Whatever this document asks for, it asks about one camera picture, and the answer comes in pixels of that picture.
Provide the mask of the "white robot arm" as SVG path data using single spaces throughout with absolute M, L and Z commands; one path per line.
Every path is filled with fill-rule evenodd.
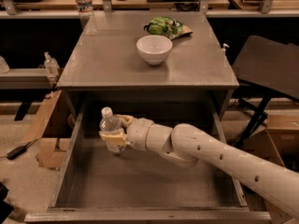
M 190 124 L 170 128 L 150 119 L 116 115 L 100 121 L 99 134 L 109 146 L 150 150 L 180 166 L 206 161 L 299 218 L 298 173 L 229 146 Z

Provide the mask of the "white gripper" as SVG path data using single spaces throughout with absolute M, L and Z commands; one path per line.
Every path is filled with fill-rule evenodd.
M 132 148 L 146 151 L 146 138 L 153 121 L 144 118 L 135 119 L 130 115 L 119 115 L 119 118 L 121 119 L 122 127 L 127 129 L 127 135 L 124 132 L 116 134 L 100 132 L 101 139 L 104 142 L 125 147 L 128 138 Z

